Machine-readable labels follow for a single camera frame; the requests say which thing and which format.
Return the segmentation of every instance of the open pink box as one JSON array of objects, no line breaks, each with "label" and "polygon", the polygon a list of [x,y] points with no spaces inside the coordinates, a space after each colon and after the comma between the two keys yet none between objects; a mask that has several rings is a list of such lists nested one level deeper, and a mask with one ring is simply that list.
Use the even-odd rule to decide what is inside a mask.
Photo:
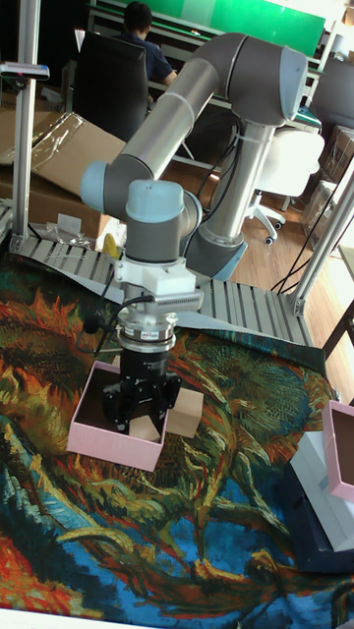
[{"label": "open pink box", "polygon": [[354,502],[354,407],[330,400],[322,416],[329,493]]},{"label": "open pink box", "polygon": [[102,388],[106,384],[114,384],[118,378],[118,367],[101,361],[93,363],[70,424],[67,450],[153,472],[163,447],[167,417],[161,437],[156,432],[158,442],[117,432],[116,427],[104,417]]}]

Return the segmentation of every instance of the green wall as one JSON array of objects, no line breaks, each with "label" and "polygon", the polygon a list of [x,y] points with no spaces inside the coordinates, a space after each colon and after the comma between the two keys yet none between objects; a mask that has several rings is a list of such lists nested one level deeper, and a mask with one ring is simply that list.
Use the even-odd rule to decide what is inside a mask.
[{"label": "green wall", "polygon": [[325,18],[266,0],[146,0],[153,13],[222,32],[243,32],[314,55]]}]

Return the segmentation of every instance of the metal pole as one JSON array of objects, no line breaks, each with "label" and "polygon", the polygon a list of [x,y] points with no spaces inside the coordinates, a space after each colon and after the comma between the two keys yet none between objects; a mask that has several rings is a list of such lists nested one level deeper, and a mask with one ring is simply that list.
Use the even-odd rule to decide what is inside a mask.
[{"label": "metal pole", "polygon": [[310,258],[306,270],[296,289],[289,295],[289,302],[295,315],[302,315],[306,300],[319,277],[326,259],[344,233],[354,212],[354,172],[352,173],[344,191],[338,201],[333,216],[328,222],[322,238]]},{"label": "metal pole", "polygon": [[[36,64],[40,0],[22,0],[19,29],[19,63]],[[28,237],[30,201],[30,152],[33,131],[35,80],[21,90],[16,103],[15,159],[13,188],[13,238],[11,251],[17,252]]]}]

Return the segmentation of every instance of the sunflower painting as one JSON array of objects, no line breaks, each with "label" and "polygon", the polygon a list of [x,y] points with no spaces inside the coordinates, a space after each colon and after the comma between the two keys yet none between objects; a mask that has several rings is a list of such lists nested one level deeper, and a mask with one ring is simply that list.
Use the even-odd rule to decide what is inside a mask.
[{"label": "sunflower painting", "polygon": [[202,421],[193,439],[166,435],[143,472],[66,450],[93,362],[76,341],[96,301],[2,261],[0,606],[163,629],[348,619],[353,577],[298,570],[277,490],[332,397],[321,351],[179,329],[170,364],[204,394]]}]

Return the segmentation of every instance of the person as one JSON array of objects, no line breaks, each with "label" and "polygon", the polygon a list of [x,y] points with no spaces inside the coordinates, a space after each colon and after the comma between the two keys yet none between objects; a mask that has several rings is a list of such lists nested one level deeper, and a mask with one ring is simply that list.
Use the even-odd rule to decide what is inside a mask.
[{"label": "person", "polygon": [[120,37],[143,46],[147,51],[147,79],[170,86],[177,75],[158,46],[146,41],[152,22],[151,10],[144,2],[131,2],[124,11],[125,33]]}]

